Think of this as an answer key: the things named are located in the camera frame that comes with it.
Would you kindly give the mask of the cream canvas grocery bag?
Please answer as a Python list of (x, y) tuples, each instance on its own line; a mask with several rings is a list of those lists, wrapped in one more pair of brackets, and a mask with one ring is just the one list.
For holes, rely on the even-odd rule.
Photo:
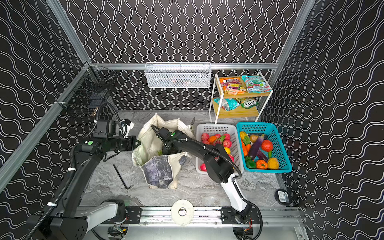
[(141, 142), (132, 153), (133, 164), (139, 167), (151, 189), (176, 189), (177, 175), (186, 161), (192, 155), (187, 152), (176, 154), (164, 154), (163, 142), (156, 136), (152, 126), (166, 128), (170, 131), (180, 130), (188, 137), (194, 138), (190, 126), (184, 124), (180, 119), (165, 121), (158, 114), (155, 114), (138, 134)]

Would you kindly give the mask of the pink dragon fruit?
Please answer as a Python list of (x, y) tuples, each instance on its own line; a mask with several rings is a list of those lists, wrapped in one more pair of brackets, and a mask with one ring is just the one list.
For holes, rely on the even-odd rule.
[(223, 144), (223, 141), (226, 139), (226, 135), (222, 135), (220, 138), (218, 138), (214, 143), (213, 145), (222, 145)]

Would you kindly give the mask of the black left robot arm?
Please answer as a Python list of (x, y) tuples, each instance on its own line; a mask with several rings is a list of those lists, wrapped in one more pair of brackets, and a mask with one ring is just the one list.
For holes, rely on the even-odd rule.
[(117, 156), (141, 145), (135, 136), (127, 138), (85, 138), (71, 149), (71, 163), (54, 197), (40, 215), (27, 220), (27, 240), (82, 240), (91, 229), (90, 217), (77, 217), (77, 208), (94, 170), (108, 152)]

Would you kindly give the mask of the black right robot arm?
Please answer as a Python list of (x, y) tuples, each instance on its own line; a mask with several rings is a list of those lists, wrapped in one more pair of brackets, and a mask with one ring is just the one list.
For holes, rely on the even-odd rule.
[(171, 132), (154, 125), (151, 128), (164, 144), (163, 154), (187, 152), (203, 160), (208, 176), (222, 186), (230, 200), (235, 218), (233, 221), (239, 224), (250, 223), (253, 204), (246, 199), (237, 183), (242, 173), (222, 146), (206, 145), (179, 130)]

